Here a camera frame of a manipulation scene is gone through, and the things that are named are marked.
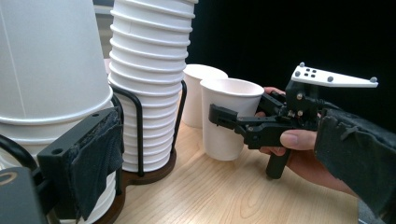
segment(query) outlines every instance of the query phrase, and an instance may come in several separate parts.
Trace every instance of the cup rim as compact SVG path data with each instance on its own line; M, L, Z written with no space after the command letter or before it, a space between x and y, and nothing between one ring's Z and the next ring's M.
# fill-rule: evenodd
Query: cup rim
M158 155L158 154L164 152L168 147L172 146L172 143L173 143L173 141L169 141L169 143L166 143L166 145L164 146L164 149L163 149L163 150L159 150L159 151L149 151L149 152L147 152L147 151L144 151L144 150L143 150L143 156ZM130 152L130 151L124 151L124 153L125 153L125 154L128 154L128 155L130 155L130 156L137 156L137 153L132 153L132 152Z
M134 23L148 26L148 27L159 28L159 29L163 29L163 30L169 30L169 31L186 33L186 34L189 34L192 31L192 27L183 28L183 27L176 27L176 26L170 26L170 25L163 25L163 24L149 22L149 21L143 21L143 20L139 20L137 18L125 16L125 15L119 13L118 11L115 11L114 9L110 10L110 14L113 17L117 17L117 18L125 20L125 21L134 22Z
M125 66L131 66L135 69L138 70L143 70L143 71L148 71L148 72L153 72L153 73L175 73L175 72L182 72L183 69L186 67L186 64L184 63L184 65L182 67L179 68L174 68L174 69L163 69L163 68L153 68L153 67L147 67L147 66L141 66L138 64L134 64L134 63L127 63L117 57L114 56L113 53L111 53L111 51L109 52L109 57L111 58L111 60L116 61L117 63L122 63Z
M199 2L199 0L181 0L181 1L183 1L183 2L191 2L191 3L194 3L194 4L197 4Z
M169 135L169 138L167 138L167 139L165 139L165 140L163 140L163 141L161 141L159 143L150 144L150 145L147 145L147 144L143 143L143 147L157 147L157 146L160 146L162 144L165 144L170 139L172 139L172 142L173 142L173 138L174 138L174 135L172 134L172 135ZM129 146L129 147L137 147L137 145L129 144L128 142L125 142L124 144Z
M163 127L166 127L166 126L170 125L172 122L174 122L174 120L169 119L169 121L167 121L166 123L163 123L163 124L161 124L161 125L156 125L156 126L151 126L151 125L145 126L145 125L143 124L143 129L144 129L144 130L161 129L161 128L163 128ZM129 124L129 123L125 123L124 125L125 125L125 126L128 126L128 127L131 127L131 128L136 128L136 127L137 127L136 125Z
M136 82L141 82L141 83L145 83L145 84L153 84L153 85L171 85L171 84L177 84L179 82L181 82L181 80L183 80L183 76L180 76L180 78L178 78L177 80L170 80L170 81L163 81L163 80L150 80L150 79L144 79L144 78L140 78L140 77L129 77L125 74L123 74L120 71L117 71L117 69L113 66L113 65L109 65L109 68L111 70L111 73L115 73L120 77L124 77L124 78L128 78L131 80L134 80Z
M213 87L214 82L219 82L219 81L228 81L228 82L241 82L246 85L249 85L249 87L241 88L241 89L248 89L248 90L254 90L254 92L247 92L247 93L238 93L238 92L230 92L230 91L220 91L217 90L216 88ZM264 88L259 86L256 83L246 81L244 79L239 79L239 78L217 78L217 79L203 79L200 81L200 85L203 88L206 88L209 91L217 92L223 95L231 95L231 96L238 96L238 97L252 97L252 96L260 96L264 93Z
M142 117L143 117L143 119L164 119L164 118L170 117L172 114L176 113L177 104L174 104L173 107L174 108L172 108L172 111L163 113L160 116L145 116L145 115L143 115ZM134 116L134 115L128 115L128 117L136 118L136 116Z
M114 41L111 41L111 40L110 40L110 44L113 46L113 48L116 48L116 49L119 49L122 51L126 51L127 53L135 54L137 56L142 56L145 58L173 61L173 60L183 60L189 56L189 53L187 51L183 55L169 56L169 55L153 54L153 53L146 53L146 52L142 52L142 51L127 49L117 43L114 43Z
M216 75L214 77L212 77L212 76L203 77L203 76L201 76L201 74L202 74L201 72L199 72L199 73L194 72L194 70L193 70L194 67L203 67L206 69L211 69L212 71L216 71ZM184 68L183 72L186 76L194 77L196 79L228 78L227 73L225 73L224 71L222 71L216 67L213 67L213 66L199 64L199 63L186 64L186 68Z
M100 108L105 106L109 101L111 101L111 98L113 97L113 90L111 89L110 86L108 86L108 89L109 89L109 95L99 105L78 111L77 113L72 115L63 115L63 116L52 117L47 119L13 119L13 118L0 117L0 122L6 124L15 124L15 125L45 125L45 124L64 123L66 121L83 119L89 116L90 114L92 114L93 112L98 111Z
M18 144L22 146L46 146L51 144L53 141L55 141L57 138L34 138L34 139L28 139L28 138L13 138L10 137L14 142L17 142Z
M143 140L145 140L145 139L149 140L149 139L164 137L164 136L168 135L174 129L175 129L175 127L170 127L168 130L166 130L163 133L157 133L157 134L150 135L150 136L143 136ZM124 135L126 135L127 137L131 137L131 138L137 138L137 136L135 136L133 134L130 134L130 133L124 133Z
M171 41L145 38L140 35L132 35L132 34L124 33L123 31L117 29L117 27L115 27L113 24L110 25L110 29L113 33L115 33L117 35L123 35L127 38L132 38L132 39L136 39L141 42L147 42L147 43L155 44L155 45L164 45L164 46L170 46L170 47L187 47L191 43L190 40L186 41L186 42L171 42Z
M128 87L125 87L124 85L121 85L120 83L116 84L114 81L112 82L110 77L107 77L107 79L108 79L108 82L110 84L112 84L112 85L115 85L115 86L120 87L120 88L122 88L122 89L124 89L126 91L130 91L132 93L135 93L135 94L138 94L138 95L143 95L143 96L154 96L154 97L155 96L171 96L171 95L177 94L178 92L181 91L181 85L180 85L180 88L178 88L176 91L168 91L168 92L161 92L161 93L148 92L148 91L136 91L136 90L132 90L132 89L130 89Z
M166 103L166 104L163 104L163 105L145 105L145 104L142 103L142 107L143 107L143 108L162 108L162 107L168 107L168 106L170 106L170 105L175 104L177 101L178 101L178 97L175 97L175 101L173 101L173 102L171 102L171 103Z
M155 161L143 162L143 164L149 165L149 164L152 164L152 163L157 163L157 162L159 162L159 161L164 161L165 159L167 159L168 157L170 157L170 153L171 153L171 152L169 151L169 153L166 153L166 155L165 155L164 157L162 157L162 158L160 158L160 159L158 159L158 160L155 160ZM132 165L138 165L138 163L134 163L133 161L126 161L126 160L124 160L124 162L129 163L129 164L132 164Z
M158 11L158 12L162 12L162 13L165 13L165 14L170 14L170 15L174 15L174 16L184 17L184 18L187 18L187 19L194 19L195 18L195 15L193 13L171 10L171 9L168 9L168 8L165 8L165 7L156 7L156 6L151 5L151 4L136 2L134 0L128 0L128 1L125 1L125 3L126 4L130 4L130 5L137 5L138 7L146 8L148 10L153 10L153 11Z

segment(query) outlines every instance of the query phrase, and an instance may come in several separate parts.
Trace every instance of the black pistol grip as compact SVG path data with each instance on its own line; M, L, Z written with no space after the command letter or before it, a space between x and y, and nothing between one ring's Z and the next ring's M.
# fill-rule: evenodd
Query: black pistol grip
M286 148L285 154L277 156L271 154L270 160L268 161L265 173L272 179L279 179L282 176L283 170L285 169L286 163L288 162L290 149Z

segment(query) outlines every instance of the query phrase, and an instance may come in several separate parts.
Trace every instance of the stack of paper cups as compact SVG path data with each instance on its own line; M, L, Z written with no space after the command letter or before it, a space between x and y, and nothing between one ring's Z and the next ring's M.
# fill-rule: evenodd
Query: stack of paper cups
M1 1L0 8L0 134L36 159L91 113L112 106L93 4ZM0 163L21 166L2 149ZM86 222L112 204L114 183L109 176L100 210Z
M162 168L170 158L191 20L198 0L116 0L110 40L109 82L134 94L143 107L143 169ZM137 172L136 109L124 109L123 169Z

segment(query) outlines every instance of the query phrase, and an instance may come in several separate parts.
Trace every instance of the black fabric sleeve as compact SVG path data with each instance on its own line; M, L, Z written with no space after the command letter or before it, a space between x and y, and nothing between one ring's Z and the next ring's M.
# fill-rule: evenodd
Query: black fabric sleeve
M396 135L344 111L324 111L316 157L367 203L396 223Z

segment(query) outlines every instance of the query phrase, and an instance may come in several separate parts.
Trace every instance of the hand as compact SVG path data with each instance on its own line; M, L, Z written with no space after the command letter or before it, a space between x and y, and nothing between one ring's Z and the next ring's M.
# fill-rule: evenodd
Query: hand
M276 91L285 93L277 88L266 87L265 93ZM335 178L326 167L317 160L314 154L314 146L317 133L306 130L288 130L281 134L280 143L283 147L262 147L260 152L277 156L282 156L286 152L286 148L290 148L290 156L287 166L297 175L314 184L318 184L330 189L343 191L345 193L356 196L356 194L340 179Z

